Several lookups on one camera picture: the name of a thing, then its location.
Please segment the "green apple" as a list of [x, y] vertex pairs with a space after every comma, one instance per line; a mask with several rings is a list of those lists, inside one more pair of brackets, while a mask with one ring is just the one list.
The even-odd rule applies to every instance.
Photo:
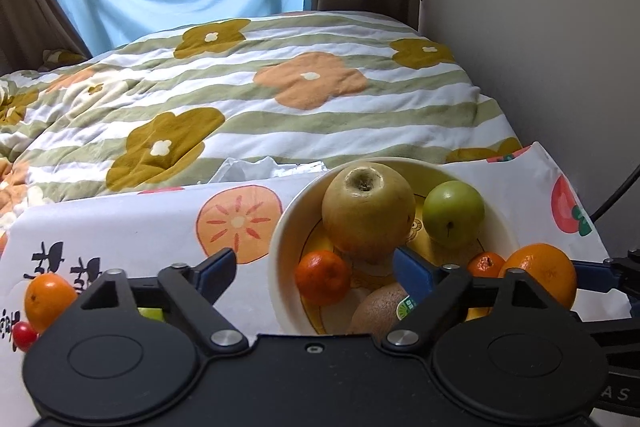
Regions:
[[160, 308], [145, 308], [141, 307], [138, 309], [139, 313], [142, 317], [146, 317], [147, 319], [163, 322], [164, 321], [164, 312]]
[[447, 248], [473, 242], [482, 231], [485, 216], [483, 197], [470, 184], [458, 180], [435, 186], [422, 209], [426, 233]]

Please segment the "small mandarin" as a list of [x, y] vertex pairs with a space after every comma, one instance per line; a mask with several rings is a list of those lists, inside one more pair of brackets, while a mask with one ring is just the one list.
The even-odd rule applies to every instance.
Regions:
[[496, 279], [500, 275], [504, 262], [506, 262], [506, 260], [504, 260], [503, 257], [487, 251], [487, 253], [479, 254], [472, 258], [466, 266], [466, 269], [468, 269], [473, 277], [490, 277], [491, 279]]
[[299, 294], [312, 305], [334, 305], [344, 299], [350, 288], [352, 271], [333, 251], [311, 251], [300, 259], [294, 270]]

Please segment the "brown kiwi with sticker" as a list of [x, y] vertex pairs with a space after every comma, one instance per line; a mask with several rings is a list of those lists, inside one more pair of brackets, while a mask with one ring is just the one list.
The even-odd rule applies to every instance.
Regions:
[[397, 306], [407, 296], [407, 291], [399, 283], [372, 291], [352, 314], [347, 332], [370, 334], [376, 341], [382, 340], [399, 322]]

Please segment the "large orange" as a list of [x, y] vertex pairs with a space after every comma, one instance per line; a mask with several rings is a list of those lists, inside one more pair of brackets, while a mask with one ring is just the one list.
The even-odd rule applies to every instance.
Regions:
[[562, 307], [572, 309], [577, 294], [577, 273], [572, 260], [561, 249], [546, 243], [522, 247], [506, 259], [499, 277], [504, 277], [509, 269], [526, 271]]
[[26, 319], [42, 334], [77, 299], [75, 289], [55, 273], [40, 274], [27, 286], [24, 296]]

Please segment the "large yellow pear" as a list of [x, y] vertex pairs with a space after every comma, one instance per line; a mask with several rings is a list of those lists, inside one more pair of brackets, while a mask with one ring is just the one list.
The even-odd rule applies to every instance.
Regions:
[[381, 263], [408, 239], [416, 200], [408, 181], [378, 162], [342, 169], [322, 199], [322, 225], [332, 244], [355, 259]]

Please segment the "red cherry tomato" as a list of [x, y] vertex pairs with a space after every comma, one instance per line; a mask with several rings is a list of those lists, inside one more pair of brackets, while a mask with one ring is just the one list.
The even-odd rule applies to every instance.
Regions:
[[38, 333], [28, 322], [19, 321], [12, 326], [12, 337], [14, 346], [27, 352], [38, 339]]

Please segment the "cream yellow duck bowl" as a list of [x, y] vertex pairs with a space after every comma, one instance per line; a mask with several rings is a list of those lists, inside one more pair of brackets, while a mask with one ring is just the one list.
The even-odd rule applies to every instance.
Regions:
[[[448, 251], [433, 243], [422, 227], [423, 201], [434, 186], [450, 180], [451, 174], [442, 167], [409, 158], [379, 157], [376, 161], [399, 172], [412, 186], [416, 221], [408, 246], [429, 262], [434, 265], [447, 262], [465, 265], [483, 251], [492, 251], [506, 258], [520, 248], [508, 220], [490, 202], [485, 204], [484, 228], [475, 242], [456, 251]], [[345, 262], [352, 271], [352, 283], [342, 301], [328, 307], [317, 307], [300, 297], [294, 280], [294, 270], [300, 258], [311, 251], [330, 251], [333, 248], [323, 230], [321, 203], [326, 188], [337, 173], [337, 169], [326, 172], [296, 195], [271, 239], [268, 255], [270, 297], [278, 321], [288, 334], [344, 334], [361, 301], [372, 291], [395, 282], [389, 261], [369, 265], [346, 258]]]

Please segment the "floral striped quilt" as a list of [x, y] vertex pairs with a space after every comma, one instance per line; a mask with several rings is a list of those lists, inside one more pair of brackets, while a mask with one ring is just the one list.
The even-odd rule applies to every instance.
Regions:
[[218, 20], [4, 75], [1, 224], [49, 202], [206, 183], [229, 158], [445, 164], [519, 147], [450, 49], [397, 20]]

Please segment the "brown left curtain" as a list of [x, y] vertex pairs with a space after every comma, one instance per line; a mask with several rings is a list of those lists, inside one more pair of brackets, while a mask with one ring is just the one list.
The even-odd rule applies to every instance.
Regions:
[[1, 0], [1, 72], [36, 69], [45, 50], [90, 51], [56, 0]]

